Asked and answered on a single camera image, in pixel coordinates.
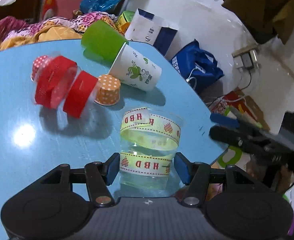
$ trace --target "blue bag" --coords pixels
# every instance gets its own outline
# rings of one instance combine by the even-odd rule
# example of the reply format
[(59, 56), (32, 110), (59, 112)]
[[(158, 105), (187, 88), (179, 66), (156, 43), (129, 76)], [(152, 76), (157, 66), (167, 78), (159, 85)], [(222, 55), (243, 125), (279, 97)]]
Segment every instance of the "blue bag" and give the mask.
[(200, 49), (196, 40), (183, 47), (172, 58), (171, 63), (187, 82), (196, 79), (194, 90), (197, 93), (224, 76), (223, 71), (217, 67), (214, 55)]

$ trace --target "green container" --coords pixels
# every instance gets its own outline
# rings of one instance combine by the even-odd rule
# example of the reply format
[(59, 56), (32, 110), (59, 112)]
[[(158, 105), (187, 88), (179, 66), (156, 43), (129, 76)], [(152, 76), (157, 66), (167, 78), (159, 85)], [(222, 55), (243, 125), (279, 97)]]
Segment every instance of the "green container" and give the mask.
[(81, 39), (81, 44), (90, 52), (112, 63), (124, 43), (125, 37), (102, 20), (90, 25)]

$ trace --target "green butterfly print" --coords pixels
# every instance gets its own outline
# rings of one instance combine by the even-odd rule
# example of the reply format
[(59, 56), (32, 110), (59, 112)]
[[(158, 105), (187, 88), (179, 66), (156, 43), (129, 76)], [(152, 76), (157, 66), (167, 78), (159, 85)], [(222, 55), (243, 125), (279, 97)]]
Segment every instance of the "green butterfly print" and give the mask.
[(135, 79), (139, 77), (140, 81), (143, 81), (142, 74), (140, 73), (140, 67), (136, 65), (135, 62), (132, 61), (133, 66), (128, 68), (128, 71), (132, 73), (130, 76), (131, 79)]

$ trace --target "blue table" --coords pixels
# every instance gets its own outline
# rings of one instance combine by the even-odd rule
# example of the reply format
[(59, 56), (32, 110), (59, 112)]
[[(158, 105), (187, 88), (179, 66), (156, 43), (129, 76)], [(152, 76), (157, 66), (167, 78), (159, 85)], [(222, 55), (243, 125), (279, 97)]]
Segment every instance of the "blue table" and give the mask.
[[(49, 110), (32, 101), (31, 66), (38, 56), (59, 51), (94, 76), (108, 73), (108, 67), (84, 57), (80, 40), (43, 42), (0, 52), (0, 209), (11, 196), (61, 163), (80, 168), (92, 161), (104, 162), (118, 152), (124, 109), (148, 106), (183, 117), (178, 150), (192, 162), (213, 163), (223, 153), (226, 146), (208, 137), (210, 112), (192, 88), (154, 47), (140, 42), (130, 45), (162, 67), (157, 87), (145, 93), (122, 85), (120, 102), (110, 107), (93, 105), (89, 120), (67, 119), (62, 109)], [(169, 196), (180, 183), (172, 169), (164, 191), (122, 185), (119, 175), (109, 190), (116, 199)], [(74, 185), (74, 191), (88, 199), (85, 185)], [(0, 240), (6, 237), (0, 222)]]

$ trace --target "white paper cup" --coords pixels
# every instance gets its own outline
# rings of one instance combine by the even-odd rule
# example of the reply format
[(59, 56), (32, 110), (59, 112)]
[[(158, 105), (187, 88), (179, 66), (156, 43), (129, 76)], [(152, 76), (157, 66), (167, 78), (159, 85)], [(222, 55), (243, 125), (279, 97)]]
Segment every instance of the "white paper cup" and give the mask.
[(124, 43), (108, 74), (124, 84), (150, 91), (159, 80), (161, 68)]

